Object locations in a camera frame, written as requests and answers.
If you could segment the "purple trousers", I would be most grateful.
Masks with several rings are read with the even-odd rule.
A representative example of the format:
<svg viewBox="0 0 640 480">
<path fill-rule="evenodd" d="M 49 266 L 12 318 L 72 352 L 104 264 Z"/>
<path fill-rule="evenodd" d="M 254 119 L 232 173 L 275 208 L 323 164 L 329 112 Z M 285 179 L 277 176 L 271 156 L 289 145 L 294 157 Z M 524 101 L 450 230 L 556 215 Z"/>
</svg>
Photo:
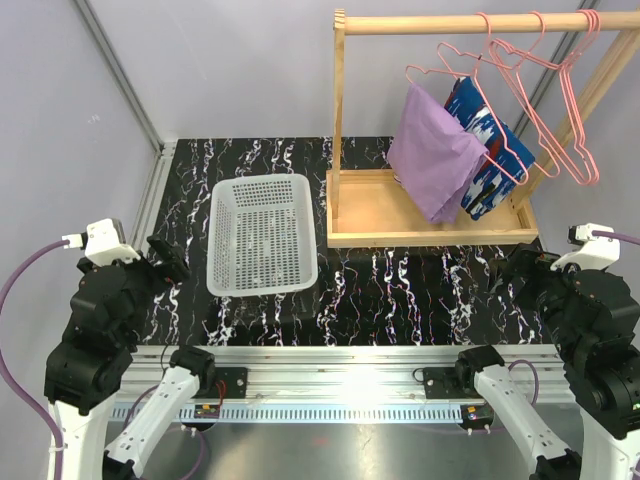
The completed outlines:
<svg viewBox="0 0 640 480">
<path fill-rule="evenodd" d="M 409 85 L 387 161 L 428 222 L 455 222 L 487 153 L 425 89 Z"/>
</svg>

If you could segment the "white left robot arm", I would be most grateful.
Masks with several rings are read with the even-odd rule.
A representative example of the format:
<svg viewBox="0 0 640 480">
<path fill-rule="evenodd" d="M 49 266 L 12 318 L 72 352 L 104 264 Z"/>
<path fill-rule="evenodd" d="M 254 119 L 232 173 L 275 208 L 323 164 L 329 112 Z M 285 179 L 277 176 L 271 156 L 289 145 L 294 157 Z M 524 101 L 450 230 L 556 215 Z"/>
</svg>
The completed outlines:
<svg viewBox="0 0 640 480">
<path fill-rule="evenodd" d="M 44 395 L 54 423 L 49 450 L 51 479 L 138 479 L 182 406 L 205 397 L 217 383 L 214 356 L 183 346 L 171 356 L 151 398 L 111 443 L 106 427 L 122 377 L 137 350 L 137 335 L 154 296 L 189 279 L 176 246 L 158 236 L 148 244 L 150 263 L 119 238 L 83 233 L 63 237 L 66 248 L 85 252 L 83 276 L 70 305 L 61 342 L 46 360 Z"/>
</svg>

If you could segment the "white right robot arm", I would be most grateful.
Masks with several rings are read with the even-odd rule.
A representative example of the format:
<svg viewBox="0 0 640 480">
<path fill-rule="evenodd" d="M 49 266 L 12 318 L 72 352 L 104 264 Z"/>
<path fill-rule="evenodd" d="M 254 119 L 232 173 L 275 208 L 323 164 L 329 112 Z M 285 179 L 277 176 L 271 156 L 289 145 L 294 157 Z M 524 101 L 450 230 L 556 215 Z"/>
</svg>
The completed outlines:
<svg viewBox="0 0 640 480">
<path fill-rule="evenodd" d="M 494 410 L 527 462 L 532 479 L 636 479 L 639 476 L 639 351 L 633 346 L 639 304 L 620 276 L 519 244 L 491 266 L 490 290 L 513 279 L 516 298 L 535 310 L 563 362 L 580 407 L 583 449 L 572 450 L 513 384 L 492 346 L 459 353 L 454 384 L 480 395 Z"/>
</svg>

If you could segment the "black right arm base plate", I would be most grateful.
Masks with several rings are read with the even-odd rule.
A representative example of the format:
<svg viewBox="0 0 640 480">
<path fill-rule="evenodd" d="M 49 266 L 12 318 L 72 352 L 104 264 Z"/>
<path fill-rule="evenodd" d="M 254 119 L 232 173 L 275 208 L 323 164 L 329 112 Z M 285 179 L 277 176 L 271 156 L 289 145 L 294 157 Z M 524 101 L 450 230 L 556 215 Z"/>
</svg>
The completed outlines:
<svg viewBox="0 0 640 480">
<path fill-rule="evenodd" d="M 412 371 L 412 378 L 423 389 L 429 400 L 450 400 L 466 398 L 453 367 L 424 367 Z"/>
</svg>

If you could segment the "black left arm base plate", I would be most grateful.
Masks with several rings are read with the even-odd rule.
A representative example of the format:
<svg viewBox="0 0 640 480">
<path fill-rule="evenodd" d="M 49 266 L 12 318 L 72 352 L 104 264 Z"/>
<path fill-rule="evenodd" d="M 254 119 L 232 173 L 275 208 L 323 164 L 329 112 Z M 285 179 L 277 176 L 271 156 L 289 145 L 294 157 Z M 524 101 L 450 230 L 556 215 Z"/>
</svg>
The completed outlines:
<svg viewBox="0 0 640 480">
<path fill-rule="evenodd" d="M 214 381 L 206 384 L 194 396 L 195 399 L 245 399 L 248 387 L 246 367 L 217 367 Z"/>
</svg>

